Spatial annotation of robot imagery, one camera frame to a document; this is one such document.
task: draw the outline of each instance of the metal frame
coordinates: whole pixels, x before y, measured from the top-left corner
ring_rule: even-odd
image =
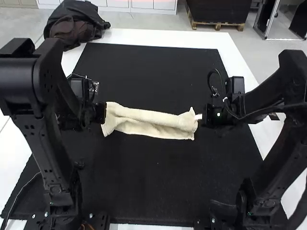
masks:
[[[254,30],[260,35],[260,37],[262,37],[263,40],[267,40],[267,41],[305,41],[306,40],[305,38],[298,38],[298,39],[295,39],[295,38],[268,38],[269,32],[270,32],[272,24],[273,24],[273,20],[274,20],[275,15],[278,11],[278,8],[279,8],[280,0],[275,1],[271,16],[268,20],[267,28],[266,28],[265,32],[263,33],[258,28],[258,21],[259,21],[259,17],[260,17],[260,14],[261,14],[261,11],[262,11],[262,8],[263,8],[263,5],[265,4],[265,2],[266,2],[266,0],[262,0],[262,2],[260,3],[260,6],[259,6],[259,9],[258,9],[258,12],[257,12],[257,16],[256,16],[256,20],[255,20],[255,23],[254,23],[254,26],[253,26]]]

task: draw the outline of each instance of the black cable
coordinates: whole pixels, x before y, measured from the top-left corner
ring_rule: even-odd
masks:
[[[306,178],[306,187],[305,191],[302,194],[301,199],[299,200],[294,213],[288,219],[286,224],[287,230],[297,229],[307,216],[307,178]]]
[[[10,214],[11,214],[11,211],[13,210],[14,205],[15,205],[15,203],[16,203],[16,201],[17,201],[19,195],[21,194],[21,192],[22,192],[22,191],[24,190],[24,188],[27,187],[27,185],[30,184],[40,173],[41,173],[41,172],[38,172],[37,174],[35,174],[35,175],[34,175],[34,176],[33,176],[33,177],[32,177],[22,188],[21,188],[21,190],[19,191],[19,193],[18,193],[17,196],[15,197],[14,202],[13,202],[13,204],[12,204],[12,206],[11,206],[11,208],[10,208],[8,214],[6,215],[5,219],[3,220],[3,223],[2,223],[2,225],[1,225],[1,229],[0,229],[0,230],[5,230],[6,225],[7,225],[7,223],[8,223],[8,220],[9,220],[9,217],[10,217]]]
[[[224,102],[224,105],[225,105],[225,109],[227,110],[227,112],[233,116],[234,118],[236,118],[237,120],[243,120],[243,119],[248,119],[250,118],[251,116],[259,116],[259,115],[263,115],[263,114],[269,114],[269,113],[273,113],[273,112],[279,112],[279,113],[283,113],[287,110],[290,110],[290,109],[296,109],[296,108],[299,108],[299,107],[306,107],[306,103],[296,103],[296,104],[290,104],[290,105],[280,105],[280,106],[271,106],[271,107],[267,107],[267,108],[263,108],[263,109],[259,109],[259,110],[256,110],[252,113],[249,113],[249,114],[246,114],[245,116],[243,117],[238,117],[229,107],[228,105],[228,98],[225,97],[223,99],[223,102]]]
[[[216,73],[217,75],[219,75],[220,77],[220,80],[221,80],[221,86],[222,86],[222,89],[224,88],[224,84],[223,84],[223,79],[222,79],[222,76],[221,76],[221,73],[217,70],[217,69],[213,69],[211,70],[208,75],[207,75],[207,84],[208,84],[208,87],[211,91],[211,94],[213,97],[218,97],[220,94],[219,92],[217,91],[217,88],[213,87],[210,83],[210,78],[211,76]]]

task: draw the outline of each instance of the wooden pallet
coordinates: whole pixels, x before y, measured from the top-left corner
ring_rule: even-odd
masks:
[[[242,32],[244,30],[245,23],[212,23],[212,22],[197,22],[193,19],[189,6],[186,4],[188,17],[193,30],[197,29],[197,25],[215,25],[215,30],[219,31],[222,25],[236,26],[237,30]]]

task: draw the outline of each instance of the cabinet drawer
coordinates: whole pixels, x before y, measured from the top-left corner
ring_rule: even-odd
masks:
[[[154,0],[153,4],[156,10],[175,10],[176,0]]]
[[[19,5],[18,0],[4,0],[5,4],[11,4],[11,5]]]
[[[96,6],[106,6],[106,0],[90,0]]]
[[[154,0],[132,0],[132,8],[153,9]]]
[[[106,0],[108,7],[122,7],[129,8],[128,0]]]
[[[39,4],[59,5],[59,0],[38,0]]]

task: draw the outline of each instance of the cream towel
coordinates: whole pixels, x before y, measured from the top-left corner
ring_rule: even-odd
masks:
[[[193,108],[180,115],[149,110],[130,109],[115,102],[106,103],[106,122],[101,125],[104,136],[114,130],[126,134],[164,139],[191,139],[198,122]]]

